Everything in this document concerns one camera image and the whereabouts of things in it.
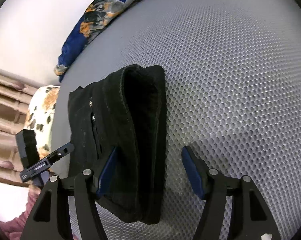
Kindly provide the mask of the pink sleeve left forearm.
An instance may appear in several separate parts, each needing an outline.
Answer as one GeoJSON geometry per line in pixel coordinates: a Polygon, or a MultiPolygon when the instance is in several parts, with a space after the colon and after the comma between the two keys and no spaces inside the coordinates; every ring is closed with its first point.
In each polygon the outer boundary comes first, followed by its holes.
{"type": "Polygon", "coordinates": [[[40,193],[41,189],[34,185],[34,183],[31,183],[28,187],[27,203],[24,211],[10,221],[0,221],[0,229],[8,239],[21,239],[29,214],[38,200],[40,193]]]}

